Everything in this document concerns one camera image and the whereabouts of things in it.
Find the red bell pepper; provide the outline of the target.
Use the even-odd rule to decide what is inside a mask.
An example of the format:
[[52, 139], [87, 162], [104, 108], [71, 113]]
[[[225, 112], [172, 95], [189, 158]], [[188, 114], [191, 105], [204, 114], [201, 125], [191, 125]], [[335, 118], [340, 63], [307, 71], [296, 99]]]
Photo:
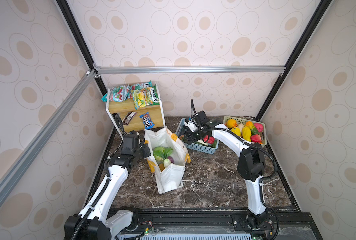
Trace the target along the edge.
[[203, 137], [203, 142], [208, 145], [212, 145], [215, 142], [215, 138], [209, 135]]

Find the green leafy vegetable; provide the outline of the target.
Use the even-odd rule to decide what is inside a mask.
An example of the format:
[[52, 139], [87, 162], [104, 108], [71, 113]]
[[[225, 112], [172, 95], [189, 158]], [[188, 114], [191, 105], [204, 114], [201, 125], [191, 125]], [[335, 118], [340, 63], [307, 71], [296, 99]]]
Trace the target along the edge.
[[165, 158], [169, 157], [173, 153], [173, 148], [165, 148]]

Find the orange potato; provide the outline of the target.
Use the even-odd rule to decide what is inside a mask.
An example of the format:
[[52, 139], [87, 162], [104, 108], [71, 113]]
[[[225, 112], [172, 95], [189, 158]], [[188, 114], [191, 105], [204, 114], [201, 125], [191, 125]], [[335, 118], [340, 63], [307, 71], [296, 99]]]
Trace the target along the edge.
[[163, 163], [160, 163], [158, 166], [159, 166], [159, 169], [160, 169], [161, 172], [162, 172], [163, 170], [165, 170], [165, 166], [164, 166]]

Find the white grocery bag yellow handles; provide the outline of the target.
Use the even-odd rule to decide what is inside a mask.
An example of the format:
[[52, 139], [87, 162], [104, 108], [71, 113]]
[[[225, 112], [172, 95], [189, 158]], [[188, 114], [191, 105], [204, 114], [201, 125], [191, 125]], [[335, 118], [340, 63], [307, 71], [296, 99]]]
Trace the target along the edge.
[[157, 132], [145, 130], [145, 142], [151, 151], [147, 162], [155, 175], [158, 193], [183, 187], [186, 163], [191, 162], [183, 141], [168, 128], [163, 128]]

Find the white eggplant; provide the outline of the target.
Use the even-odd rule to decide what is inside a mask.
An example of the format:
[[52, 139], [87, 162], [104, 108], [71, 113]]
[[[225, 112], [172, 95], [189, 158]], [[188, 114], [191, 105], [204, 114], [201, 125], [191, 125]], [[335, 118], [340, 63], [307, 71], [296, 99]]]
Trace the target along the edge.
[[200, 145], [203, 145], [203, 146], [209, 146], [208, 143], [205, 143], [205, 142], [203, 142], [202, 140], [196, 141], [196, 144], [200, 144]]
[[165, 168], [167, 168], [168, 166], [170, 166], [172, 163], [170, 162], [170, 160], [168, 158], [164, 159], [163, 164], [165, 166]]

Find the green plastic basket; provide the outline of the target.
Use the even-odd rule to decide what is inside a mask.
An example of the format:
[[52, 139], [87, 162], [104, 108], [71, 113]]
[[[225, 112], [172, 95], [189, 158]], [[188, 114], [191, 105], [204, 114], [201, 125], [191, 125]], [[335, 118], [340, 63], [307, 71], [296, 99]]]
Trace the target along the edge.
[[267, 145], [266, 126], [263, 123], [251, 121], [243, 118], [225, 116], [224, 124], [233, 133], [239, 135], [244, 140]]

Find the green cabbage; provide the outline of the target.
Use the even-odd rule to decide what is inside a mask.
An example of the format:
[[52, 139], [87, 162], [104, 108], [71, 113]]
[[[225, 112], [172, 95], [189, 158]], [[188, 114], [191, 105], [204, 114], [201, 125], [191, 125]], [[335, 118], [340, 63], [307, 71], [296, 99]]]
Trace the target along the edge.
[[156, 147], [153, 149], [153, 156], [157, 162], [162, 162], [165, 159], [165, 147]]

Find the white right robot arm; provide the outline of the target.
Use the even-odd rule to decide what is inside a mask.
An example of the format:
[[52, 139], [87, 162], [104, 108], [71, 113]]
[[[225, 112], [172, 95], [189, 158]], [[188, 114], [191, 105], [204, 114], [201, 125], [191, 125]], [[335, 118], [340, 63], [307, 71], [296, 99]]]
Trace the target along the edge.
[[184, 123], [184, 130], [184, 142], [187, 144], [199, 140], [206, 142], [206, 137], [214, 137], [237, 155], [237, 172], [247, 187], [248, 226], [252, 230], [259, 230], [269, 219], [263, 183], [273, 179], [278, 172], [273, 156], [265, 151], [261, 144], [249, 142], [218, 121], [210, 120], [204, 111], [197, 112], [193, 100], [190, 118]]

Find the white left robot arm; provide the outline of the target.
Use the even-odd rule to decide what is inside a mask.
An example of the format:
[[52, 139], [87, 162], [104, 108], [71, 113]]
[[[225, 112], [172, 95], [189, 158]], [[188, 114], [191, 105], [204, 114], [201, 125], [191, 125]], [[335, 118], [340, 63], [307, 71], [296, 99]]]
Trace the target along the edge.
[[123, 137], [117, 150], [107, 157], [105, 177], [79, 214], [64, 225], [66, 240], [114, 240], [127, 227], [134, 227], [133, 210], [121, 209], [109, 217], [111, 205], [135, 163], [151, 156], [145, 141], [137, 132], [125, 133], [122, 120], [114, 116]]

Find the yellow candy snack bag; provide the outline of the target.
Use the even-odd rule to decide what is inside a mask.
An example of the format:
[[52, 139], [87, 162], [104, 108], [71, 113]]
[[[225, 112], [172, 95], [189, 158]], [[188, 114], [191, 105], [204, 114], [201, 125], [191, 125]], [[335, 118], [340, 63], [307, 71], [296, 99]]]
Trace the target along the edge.
[[150, 88], [143, 88], [131, 91], [134, 107], [136, 110], [153, 105], [149, 90]]

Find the green mint snack bag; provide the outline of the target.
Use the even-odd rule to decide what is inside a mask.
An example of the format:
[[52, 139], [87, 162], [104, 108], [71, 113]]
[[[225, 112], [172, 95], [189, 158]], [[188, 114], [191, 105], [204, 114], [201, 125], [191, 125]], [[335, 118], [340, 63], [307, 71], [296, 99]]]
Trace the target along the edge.
[[149, 91], [150, 91], [151, 100], [152, 100], [152, 103], [153, 103], [152, 106], [159, 105], [160, 101], [159, 101], [159, 97], [158, 97], [158, 94], [157, 94], [156, 85], [153, 85], [152, 81], [149, 81], [148, 83], [142, 83], [140, 85], [140, 87], [136, 87], [135, 90], [139, 90], [139, 89], [143, 89], [143, 88], [150, 88]]

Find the green gummy snack bag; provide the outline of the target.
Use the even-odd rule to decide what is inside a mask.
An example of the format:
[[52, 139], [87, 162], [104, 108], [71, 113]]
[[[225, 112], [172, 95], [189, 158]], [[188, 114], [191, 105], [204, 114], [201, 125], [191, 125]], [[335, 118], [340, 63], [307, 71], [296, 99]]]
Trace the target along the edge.
[[101, 100], [106, 102], [109, 100], [110, 102], [123, 102], [131, 97], [130, 85], [120, 85], [115, 86], [108, 93], [106, 93]]

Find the blue plastic basket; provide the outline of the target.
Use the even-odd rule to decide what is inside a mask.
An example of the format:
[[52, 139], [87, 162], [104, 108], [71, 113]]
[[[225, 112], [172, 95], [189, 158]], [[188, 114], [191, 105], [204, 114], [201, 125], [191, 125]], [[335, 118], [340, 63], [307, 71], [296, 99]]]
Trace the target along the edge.
[[195, 142], [191, 145], [187, 144], [185, 142], [185, 137], [184, 137], [184, 133], [185, 133], [185, 119], [182, 118], [180, 120], [180, 123], [177, 127], [177, 130], [175, 132], [175, 134], [181, 139], [181, 141], [184, 142], [185, 146], [190, 149], [190, 150], [194, 150], [194, 151], [198, 151], [198, 152], [202, 152], [202, 153], [206, 153], [206, 154], [211, 154], [213, 155], [215, 153], [215, 151], [218, 149], [219, 147], [219, 140], [215, 139], [215, 141], [212, 144], [204, 144], [203, 142]]

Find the blue candy packet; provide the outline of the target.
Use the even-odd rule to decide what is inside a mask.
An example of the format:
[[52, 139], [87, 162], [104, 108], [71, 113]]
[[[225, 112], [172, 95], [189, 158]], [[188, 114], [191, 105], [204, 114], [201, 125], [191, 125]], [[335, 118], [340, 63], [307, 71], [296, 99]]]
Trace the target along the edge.
[[152, 128], [154, 128], [154, 122], [152, 121], [150, 114], [149, 113], [145, 113], [143, 115], [139, 116], [144, 124], [144, 129], [145, 130], [150, 130]]

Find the brown chocolate bar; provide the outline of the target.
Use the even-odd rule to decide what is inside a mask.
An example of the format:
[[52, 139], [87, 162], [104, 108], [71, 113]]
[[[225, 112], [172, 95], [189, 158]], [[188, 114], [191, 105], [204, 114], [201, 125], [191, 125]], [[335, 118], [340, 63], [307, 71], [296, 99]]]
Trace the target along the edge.
[[127, 126], [130, 124], [130, 122], [132, 121], [132, 119], [136, 116], [137, 112], [131, 111], [128, 112], [127, 115], [124, 117], [122, 123]]

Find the orange fruit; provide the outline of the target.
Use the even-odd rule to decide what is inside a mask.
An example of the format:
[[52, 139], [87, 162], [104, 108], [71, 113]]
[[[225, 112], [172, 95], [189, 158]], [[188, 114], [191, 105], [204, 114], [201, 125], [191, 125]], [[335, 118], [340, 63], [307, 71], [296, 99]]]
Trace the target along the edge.
[[236, 128], [237, 126], [238, 126], [238, 123], [234, 119], [229, 119], [226, 121], [226, 127], [228, 129], [233, 129], [233, 128]]

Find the yellow mango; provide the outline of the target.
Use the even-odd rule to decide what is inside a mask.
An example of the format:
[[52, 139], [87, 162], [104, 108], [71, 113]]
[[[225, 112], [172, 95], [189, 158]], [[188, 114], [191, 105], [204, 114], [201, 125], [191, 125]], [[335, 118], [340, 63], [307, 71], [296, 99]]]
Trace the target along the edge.
[[243, 137], [243, 139], [248, 141], [248, 142], [250, 142], [251, 141], [251, 136], [252, 136], [252, 134], [251, 134], [250, 129], [248, 127], [246, 127], [246, 126], [243, 127], [243, 129], [242, 129], [242, 137]]

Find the pink peach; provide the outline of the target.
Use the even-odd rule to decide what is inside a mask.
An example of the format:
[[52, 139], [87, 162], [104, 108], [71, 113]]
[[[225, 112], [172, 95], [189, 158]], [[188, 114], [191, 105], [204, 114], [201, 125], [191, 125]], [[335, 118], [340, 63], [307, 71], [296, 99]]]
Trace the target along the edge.
[[258, 130], [258, 132], [263, 132], [264, 126], [261, 123], [254, 123], [254, 126]]

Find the horizontal aluminium rail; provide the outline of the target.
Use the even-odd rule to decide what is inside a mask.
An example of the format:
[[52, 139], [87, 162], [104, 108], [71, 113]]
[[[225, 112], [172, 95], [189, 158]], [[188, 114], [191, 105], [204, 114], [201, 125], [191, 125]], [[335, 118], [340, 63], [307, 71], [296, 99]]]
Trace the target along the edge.
[[99, 74], [283, 73], [285, 66], [98, 67]]

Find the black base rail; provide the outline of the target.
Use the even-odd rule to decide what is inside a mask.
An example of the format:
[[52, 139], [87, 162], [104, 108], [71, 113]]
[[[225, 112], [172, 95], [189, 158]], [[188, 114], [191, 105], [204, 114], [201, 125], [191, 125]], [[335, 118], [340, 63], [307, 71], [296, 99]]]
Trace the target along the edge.
[[133, 224], [117, 240], [143, 234], [144, 240], [320, 240], [310, 213], [269, 210], [258, 230], [248, 227], [247, 209], [136, 209]]

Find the left diagonal aluminium rail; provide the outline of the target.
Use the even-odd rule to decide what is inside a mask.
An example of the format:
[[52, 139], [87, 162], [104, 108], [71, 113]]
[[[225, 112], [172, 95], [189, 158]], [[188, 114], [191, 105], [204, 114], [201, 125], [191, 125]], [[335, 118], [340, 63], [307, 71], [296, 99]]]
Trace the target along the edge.
[[4, 174], [0, 180], [0, 207], [25, 174], [32, 162], [37, 158], [40, 151], [47, 144], [48, 140], [54, 134], [55, 130], [57, 130], [96, 74], [97, 70], [93, 69], [89, 70], [88, 73], [85, 74], [68, 97], [50, 117], [41, 131], [38, 132], [30, 144], [20, 154], [15, 163], [8, 169], [6, 174]]

